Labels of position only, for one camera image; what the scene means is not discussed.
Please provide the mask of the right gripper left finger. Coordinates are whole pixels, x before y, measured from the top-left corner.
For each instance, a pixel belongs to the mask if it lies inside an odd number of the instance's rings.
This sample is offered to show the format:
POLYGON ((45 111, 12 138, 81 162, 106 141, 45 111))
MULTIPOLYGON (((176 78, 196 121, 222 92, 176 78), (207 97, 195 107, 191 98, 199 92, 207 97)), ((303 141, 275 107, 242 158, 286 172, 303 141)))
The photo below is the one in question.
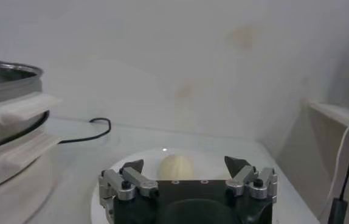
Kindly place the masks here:
POLYGON ((103 170, 98 176, 99 202, 103 207, 111 207, 113 200, 131 201, 137 195, 146 198, 159 196, 157 181, 142 175, 142 159, 125 163, 118 172, 114 169, 103 170))

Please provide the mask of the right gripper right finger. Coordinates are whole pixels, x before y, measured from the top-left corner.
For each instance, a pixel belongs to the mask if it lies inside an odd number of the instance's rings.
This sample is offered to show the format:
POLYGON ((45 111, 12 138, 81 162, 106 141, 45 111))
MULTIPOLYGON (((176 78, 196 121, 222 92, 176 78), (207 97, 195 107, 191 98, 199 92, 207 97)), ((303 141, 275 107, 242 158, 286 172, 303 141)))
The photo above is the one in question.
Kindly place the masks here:
POLYGON ((271 167, 265 167, 261 171, 250 165, 245 159, 225 156, 224 162, 230 173, 231 179, 226 180, 226 188, 235 197, 246 192, 256 200, 271 199, 277 201, 277 174, 271 167))

